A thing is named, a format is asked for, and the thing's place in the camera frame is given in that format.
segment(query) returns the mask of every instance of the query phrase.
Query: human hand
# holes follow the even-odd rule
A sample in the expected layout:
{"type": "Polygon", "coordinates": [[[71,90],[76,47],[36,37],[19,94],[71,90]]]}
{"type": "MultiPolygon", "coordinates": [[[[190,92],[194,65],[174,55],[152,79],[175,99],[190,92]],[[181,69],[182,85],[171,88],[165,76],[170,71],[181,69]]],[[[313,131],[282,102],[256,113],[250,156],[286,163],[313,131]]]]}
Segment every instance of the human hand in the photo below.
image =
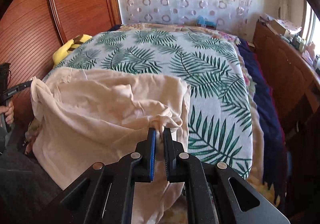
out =
{"type": "Polygon", "coordinates": [[[6,115],[5,121],[7,124],[11,125],[13,123],[13,110],[14,106],[12,101],[10,101],[9,106],[0,106],[0,114],[4,113],[6,115]]]}

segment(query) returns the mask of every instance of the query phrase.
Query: finger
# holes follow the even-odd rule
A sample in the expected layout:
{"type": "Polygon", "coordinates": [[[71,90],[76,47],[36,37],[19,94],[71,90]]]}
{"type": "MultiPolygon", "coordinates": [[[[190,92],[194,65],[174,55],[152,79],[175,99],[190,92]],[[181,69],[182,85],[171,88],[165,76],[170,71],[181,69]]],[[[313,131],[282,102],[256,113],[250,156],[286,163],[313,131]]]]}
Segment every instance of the finger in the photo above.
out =
{"type": "Polygon", "coordinates": [[[7,122],[7,124],[12,124],[13,122],[13,114],[7,116],[7,118],[5,119],[5,121],[7,122]]]}
{"type": "Polygon", "coordinates": [[[14,110],[14,106],[12,105],[12,107],[9,107],[8,111],[5,113],[6,116],[9,116],[10,114],[13,113],[14,110]]]}
{"type": "Polygon", "coordinates": [[[0,106],[0,114],[2,113],[6,113],[8,111],[8,107],[5,107],[5,106],[0,106]]]}

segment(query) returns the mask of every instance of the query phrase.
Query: yellow plush toy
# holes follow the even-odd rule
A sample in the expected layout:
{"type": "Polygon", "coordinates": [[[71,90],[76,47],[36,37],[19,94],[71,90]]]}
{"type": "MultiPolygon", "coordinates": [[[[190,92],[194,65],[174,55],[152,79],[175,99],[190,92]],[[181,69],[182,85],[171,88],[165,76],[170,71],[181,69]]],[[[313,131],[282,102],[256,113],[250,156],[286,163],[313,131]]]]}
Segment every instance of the yellow plush toy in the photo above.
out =
{"type": "Polygon", "coordinates": [[[61,46],[57,51],[52,55],[54,66],[57,66],[59,62],[65,59],[68,54],[70,54],[74,49],[78,48],[84,42],[92,38],[89,35],[78,35],[76,38],[67,41],[63,46],[61,46]]]}

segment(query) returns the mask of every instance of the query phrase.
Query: silver screw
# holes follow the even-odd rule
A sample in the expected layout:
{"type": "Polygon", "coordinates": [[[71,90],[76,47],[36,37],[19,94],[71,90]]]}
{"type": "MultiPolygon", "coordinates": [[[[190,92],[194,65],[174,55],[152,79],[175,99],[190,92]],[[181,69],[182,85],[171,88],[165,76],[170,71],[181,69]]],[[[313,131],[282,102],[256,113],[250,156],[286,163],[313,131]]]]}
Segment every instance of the silver screw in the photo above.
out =
{"type": "Polygon", "coordinates": [[[224,162],[217,163],[217,166],[219,169],[226,169],[227,168],[227,164],[224,162]]]}
{"type": "Polygon", "coordinates": [[[100,170],[101,168],[102,168],[102,163],[100,163],[100,162],[96,162],[96,163],[94,163],[93,165],[92,165],[92,167],[93,167],[93,169],[94,170],[100,170]]]}
{"type": "Polygon", "coordinates": [[[180,153],[180,154],[179,154],[179,157],[180,157],[181,159],[188,159],[188,158],[189,158],[189,154],[188,154],[188,153],[180,153]]]}
{"type": "Polygon", "coordinates": [[[134,152],[134,153],[131,154],[131,158],[133,158],[133,159],[138,159],[140,156],[141,155],[138,152],[134,152]]]}

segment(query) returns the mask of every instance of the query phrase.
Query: beige garment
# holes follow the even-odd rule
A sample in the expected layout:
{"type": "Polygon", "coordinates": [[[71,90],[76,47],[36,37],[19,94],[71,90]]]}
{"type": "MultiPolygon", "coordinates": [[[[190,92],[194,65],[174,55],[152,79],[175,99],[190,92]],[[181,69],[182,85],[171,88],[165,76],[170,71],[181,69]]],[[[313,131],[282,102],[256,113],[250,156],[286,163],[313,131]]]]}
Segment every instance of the beige garment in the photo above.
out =
{"type": "Polygon", "coordinates": [[[43,129],[33,152],[65,189],[90,165],[117,162],[156,128],[155,178],[137,183],[132,223],[157,223],[180,196],[183,183],[166,181],[160,133],[188,146],[190,86],[165,75],[59,68],[46,83],[33,78],[32,108],[43,129]]]}

